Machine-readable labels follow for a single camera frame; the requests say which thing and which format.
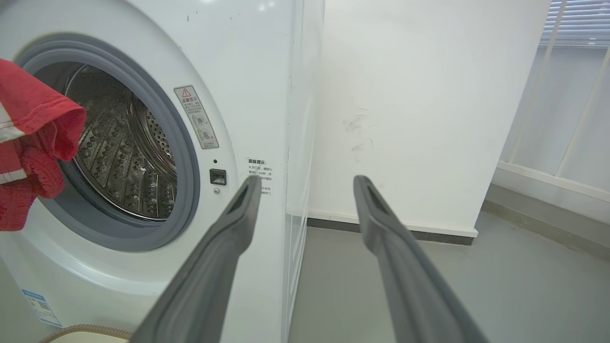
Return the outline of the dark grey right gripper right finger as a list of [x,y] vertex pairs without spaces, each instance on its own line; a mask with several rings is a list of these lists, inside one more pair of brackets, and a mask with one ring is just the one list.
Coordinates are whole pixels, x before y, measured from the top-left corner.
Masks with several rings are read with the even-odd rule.
[[451,287],[370,178],[353,180],[360,232],[377,259],[398,343],[486,343]]

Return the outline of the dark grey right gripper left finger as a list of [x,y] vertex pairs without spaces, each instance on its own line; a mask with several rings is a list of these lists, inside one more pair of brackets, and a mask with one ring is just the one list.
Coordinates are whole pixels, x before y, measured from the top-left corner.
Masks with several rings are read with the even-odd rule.
[[218,343],[240,256],[251,244],[261,178],[244,180],[131,337],[132,343]]

